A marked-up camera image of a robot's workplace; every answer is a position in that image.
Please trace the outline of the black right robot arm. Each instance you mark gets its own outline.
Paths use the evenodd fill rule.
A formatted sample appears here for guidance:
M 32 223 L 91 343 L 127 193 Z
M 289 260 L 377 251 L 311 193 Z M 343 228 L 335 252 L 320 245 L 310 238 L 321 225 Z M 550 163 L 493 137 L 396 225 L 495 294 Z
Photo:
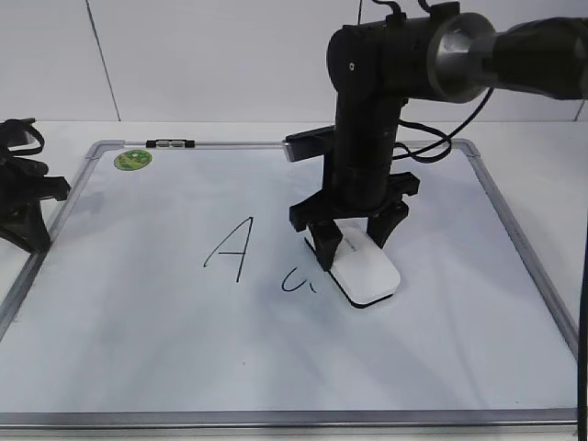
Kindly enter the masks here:
M 553 17 L 498 32 L 458 2 L 425 6 L 417 18 L 396 3 L 390 10 L 382 21 L 332 35 L 326 63 L 336 92 L 334 124 L 284 141 L 292 162 L 323 159 L 322 188 L 288 215 L 297 232 L 310 232 L 324 270 L 343 239 L 338 221 L 366 219 L 368 237 L 383 246 L 407 217 L 404 200 L 418 192 L 419 179 L 390 167 L 410 100 L 485 104 L 494 90 L 587 96 L 585 18 Z

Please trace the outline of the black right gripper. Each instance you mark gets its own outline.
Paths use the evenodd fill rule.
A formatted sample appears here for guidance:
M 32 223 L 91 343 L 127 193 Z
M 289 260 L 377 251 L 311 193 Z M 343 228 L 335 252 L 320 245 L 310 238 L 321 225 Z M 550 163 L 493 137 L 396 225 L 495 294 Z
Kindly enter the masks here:
M 408 174 L 389 179 L 402 96 L 337 97 L 334 146 L 323 155 L 322 190 L 289 209 L 298 232 L 309 226 L 314 253 L 330 271 L 343 234 L 335 219 L 367 218 L 367 235 L 382 249 L 408 215 L 402 195 L 418 191 Z

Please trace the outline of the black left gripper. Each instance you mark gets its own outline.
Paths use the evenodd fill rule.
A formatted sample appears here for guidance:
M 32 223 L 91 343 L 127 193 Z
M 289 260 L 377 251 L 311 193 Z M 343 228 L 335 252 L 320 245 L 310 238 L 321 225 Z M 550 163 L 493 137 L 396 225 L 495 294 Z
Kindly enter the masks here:
M 1 220 L 1 238 L 28 246 L 30 252 L 46 252 L 51 237 L 42 216 L 40 202 L 68 198 L 71 186 L 63 176 L 48 176 L 49 167 L 33 159 L 45 147 L 43 135 L 34 127 L 35 119 L 7 119 L 1 123 L 1 213 L 28 204 L 27 239 L 20 224 Z

